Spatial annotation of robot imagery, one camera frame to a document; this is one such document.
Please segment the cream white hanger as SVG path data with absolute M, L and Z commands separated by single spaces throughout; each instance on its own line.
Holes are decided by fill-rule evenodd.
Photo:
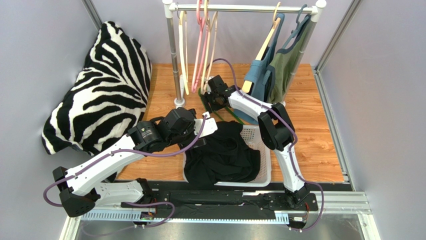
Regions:
M 181 11 L 178 18 L 178 43 L 179 43 L 179 59 L 182 71 L 182 79 L 184 92 L 189 95 L 188 87 L 188 40 L 187 40 L 187 12 Z

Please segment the beige hanger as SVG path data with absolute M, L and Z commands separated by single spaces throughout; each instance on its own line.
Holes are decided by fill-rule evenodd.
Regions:
M 203 6 L 203 11 L 204 11 L 204 20 L 206 23 L 206 31 L 207 31 L 207 35 L 205 37 L 205 50 L 204 50 L 204 64 L 203 64 L 203 69 L 202 69 L 202 77 L 201 77 L 201 85 L 200 85 L 200 93 L 204 94 L 205 91 L 207 90 L 207 80 L 210 76 L 210 72 L 211 69 L 207 70 L 207 65 L 208 65 L 208 57 L 209 57 L 209 51 L 210 51 L 210 41 L 211 41 L 211 34 L 212 34 L 212 28 L 214 28 L 214 38 L 213 38 L 213 46 L 212 46 L 212 50 L 211 50 L 211 55 L 210 55 L 210 64 L 213 63 L 213 59 L 214 59 L 214 54 L 215 54 L 215 48 L 216 48 L 216 41 L 217 41 L 217 27 L 218 27 L 218 22 L 217 22 L 217 18 L 218 18 L 218 12 L 216 11 L 212 18 L 209 18 L 209 14 L 208 14 L 208 4 L 209 1 L 206 0 L 204 2 L 204 6 Z

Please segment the pink plastic hanger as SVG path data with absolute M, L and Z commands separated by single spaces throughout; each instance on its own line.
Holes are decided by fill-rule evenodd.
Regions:
M 205 52 L 206 52 L 205 44 L 203 45 L 203 48 L 201 48 L 201 43 L 203 39 L 203 34 L 205 33 L 205 29 L 207 28 L 209 17 L 206 16 L 205 13 L 203 14 L 203 16 L 201 16 L 201 6 L 202 4 L 207 4 L 207 3 L 208 3 L 208 0 L 197 1 L 196 20 L 197 20 L 197 24 L 199 25 L 199 35 L 198 35 L 197 50 L 195 55 L 194 71 L 193 71 L 192 81 L 191 81 L 191 91 L 193 93 L 196 92 L 197 86 L 201 78 L 201 70 L 203 67 L 203 60 L 204 60 Z

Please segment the green hanger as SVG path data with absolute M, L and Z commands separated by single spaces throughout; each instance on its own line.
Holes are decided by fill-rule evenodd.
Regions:
M 203 105 L 203 107 L 204 107 L 204 109 L 207 111 L 207 112 L 210 112 L 209 110 L 208 110 L 208 108 L 207 108 L 207 104 L 204 102 L 204 100 L 203 100 L 203 95 L 201 94 L 201 90 L 200 89 L 198 89 L 198 92 L 197 92 L 197 94 L 198 94 L 198 96 L 200 97 L 200 100 L 201 100 L 201 103 L 202 103 L 202 105 Z M 220 115 L 220 113 L 224 113 L 224 112 L 228 112 L 228 114 L 230 115 L 230 116 L 232 116 L 233 118 L 234 118 L 234 120 L 235 121 L 237 121 L 238 123 L 240 123 L 240 124 L 242 124 L 242 125 L 244 125 L 245 123 L 236 115 L 236 114 L 234 114 L 234 112 L 232 111 L 232 110 L 230 110 L 228 107 L 225 107 L 225 108 L 223 108 L 223 109 L 221 109 L 221 110 L 219 110 L 219 111 L 213 111 L 212 113 L 214 113 L 221 121 L 225 121 L 225 119 Z

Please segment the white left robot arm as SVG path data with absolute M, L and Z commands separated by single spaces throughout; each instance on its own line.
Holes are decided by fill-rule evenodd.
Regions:
M 69 217 L 79 217 L 95 207 L 119 205 L 146 208 L 154 202 L 144 178 L 106 182 L 127 165 L 145 157 L 168 158 L 205 144 L 204 137 L 218 129 L 205 112 L 198 119 L 194 109 L 178 107 L 166 116 L 140 121 L 111 147 L 76 167 L 58 167 L 55 182 L 44 192 L 44 200 L 62 207 Z

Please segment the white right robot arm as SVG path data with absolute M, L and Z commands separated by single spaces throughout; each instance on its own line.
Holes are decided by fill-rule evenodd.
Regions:
M 257 121 L 263 144 L 274 152 L 283 175 L 284 203 L 291 209 L 308 207 L 310 190 L 297 161 L 295 128 L 285 106 L 258 100 L 236 85 L 228 86 L 220 75 L 209 79 L 204 89 L 201 99 L 209 112 L 230 107 Z

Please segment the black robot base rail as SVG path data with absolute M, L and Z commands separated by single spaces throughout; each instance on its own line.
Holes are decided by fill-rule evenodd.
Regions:
M 265 187 L 214 186 L 197 188 L 183 181 L 145 181 L 148 194 L 140 204 L 158 206 L 134 207 L 120 200 L 98 206 L 82 216 L 88 220 L 159 222 L 166 217 L 173 221 L 201 222 L 266 222 L 278 217 L 278 212 L 304 215 L 320 210 L 319 188 L 308 184 L 301 193 L 290 193 L 283 184 L 272 182 Z

